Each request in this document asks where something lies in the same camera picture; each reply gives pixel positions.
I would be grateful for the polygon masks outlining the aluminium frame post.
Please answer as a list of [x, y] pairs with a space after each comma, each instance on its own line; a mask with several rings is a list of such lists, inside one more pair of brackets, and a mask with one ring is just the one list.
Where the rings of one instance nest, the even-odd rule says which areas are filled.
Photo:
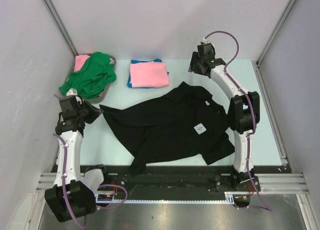
[[60, 32], [63, 40], [65, 41], [67, 47], [73, 54], [73, 56], [79, 55], [75, 44], [72, 41], [72, 38], [70, 37], [67, 28], [65, 27], [65, 24], [63, 23], [54, 3], [52, 0], [42, 0], [46, 9], [48, 10], [49, 15], [51, 16], [54, 24], [56, 25], [58, 31]]
[[275, 27], [273, 28], [271, 35], [269, 36], [266, 44], [264, 45], [259, 57], [256, 60], [256, 65], [260, 67], [263, 63], [265, 57], [267, 56], [268, 52], [270, 51], [272, 45], [274, 44], [276, 38], [280, 34], [283, 26], [285, 25], [290, 13], [292, 12], [294, 6], [296, 5], [298, 0], [288, 0], [287, 4], [285, 5]]

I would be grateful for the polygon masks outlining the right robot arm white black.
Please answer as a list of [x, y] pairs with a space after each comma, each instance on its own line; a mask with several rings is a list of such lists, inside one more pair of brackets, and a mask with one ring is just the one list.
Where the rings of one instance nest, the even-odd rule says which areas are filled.
[[189, 72], [213, 80], [229, 99], [227, 121], [234, 135], [234, 161], [228, 184], [242, 191], [254, 180], [252, 141], [260, 121], [260, 95], [247, 91], [230, 73], [222, 58], [216, 58], [214, 45], [201, 42], [192, 53]]

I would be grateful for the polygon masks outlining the right aluminium frame post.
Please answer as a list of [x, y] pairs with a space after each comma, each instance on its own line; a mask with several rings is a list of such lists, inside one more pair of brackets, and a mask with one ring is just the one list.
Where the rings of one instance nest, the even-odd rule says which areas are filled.
[[272, 45], [274, 44], [276, 38], [280, 34], [283, 26], [285, 25], [290, 13], [292, 12], [294, 6], [296, 5], [298, 0], [288, 0], [287, 4], [285, 5], [275, 27], [273, 28], [271, 35], [269, 36], [266, 44], [264, 45], [259, 57], [256, 60], [256, 65], [260, 67], [263, 63], [265, 57], [267, 56], [268, 52], [270, 51]]

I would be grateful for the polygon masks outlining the black polo shirt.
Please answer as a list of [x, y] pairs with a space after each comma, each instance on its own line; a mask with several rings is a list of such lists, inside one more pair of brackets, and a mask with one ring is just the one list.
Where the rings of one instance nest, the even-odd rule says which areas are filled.
[[134, 157], [129, 167], [133, 176], [151, 163], [201, 155], [211, 165], [235, 151], [226, 132], [224, 107], [202, 86], [182, 82], [163, 96], [126, 109], [99, 107], [115, 137]]

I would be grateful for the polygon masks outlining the left aluminium frame post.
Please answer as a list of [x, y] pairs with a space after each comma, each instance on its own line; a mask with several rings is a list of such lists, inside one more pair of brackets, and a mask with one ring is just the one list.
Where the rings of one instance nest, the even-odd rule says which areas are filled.
[[65, 27], [65, 24], [63, 23], [54, 3], [52, 0], [42, 0], [46, 9], [48, 10], [49, 15], [51, 16], [54, 24], [56, 25], [58, 31], [60, 32], [63, 40], [65, 41], [67, 47], [73, 54], [73, 56], [79, 55], [75, 44], [72, 41], [72, 38], [70, 37], [67, 28]]

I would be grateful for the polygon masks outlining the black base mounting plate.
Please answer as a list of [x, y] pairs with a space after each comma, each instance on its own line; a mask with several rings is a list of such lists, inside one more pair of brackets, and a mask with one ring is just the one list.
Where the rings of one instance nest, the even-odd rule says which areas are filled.
[[103, 166], [106, 183], [115, 183], [125, 188], [118, 190], [120, 198], [128, 201], [218, 201], [225, 199], [226, 192], [236, 194], [261, 190], [262, 175], [275, 174], [276, 168], [258, 166], [249, 185], [240, 190], [227, 183], [231, 176], [229, 166], [149, 166], [142, 173], [131, 175], [128, 166]]

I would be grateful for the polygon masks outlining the pink t shirt in tray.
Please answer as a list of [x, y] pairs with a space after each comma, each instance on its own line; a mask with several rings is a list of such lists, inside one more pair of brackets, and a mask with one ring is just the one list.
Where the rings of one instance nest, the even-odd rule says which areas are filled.
[[85, 64], [86, 60], [90, 57], [88, 54], [82, 54], [82, 55], [77, 55], [75, 57], [75, 65], [74, 65], [74, 72], [78, 72], [81, 70], [83, 65]]

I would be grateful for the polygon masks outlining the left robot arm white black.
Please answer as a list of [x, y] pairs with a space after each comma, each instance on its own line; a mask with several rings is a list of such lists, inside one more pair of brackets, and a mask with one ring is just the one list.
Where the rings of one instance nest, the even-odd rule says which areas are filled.
[[81, 175], [80, 151], [86, 124], [93, 123], [102, 110], [72, 93], [59, 99], [61, 111], [54, 136], [58, 139], [58, 168], [52, 188], [44, 198], [60, 222], [85, 217], [96, 211], [95, 192], [110, 186], [111, 178], [102, 166]]

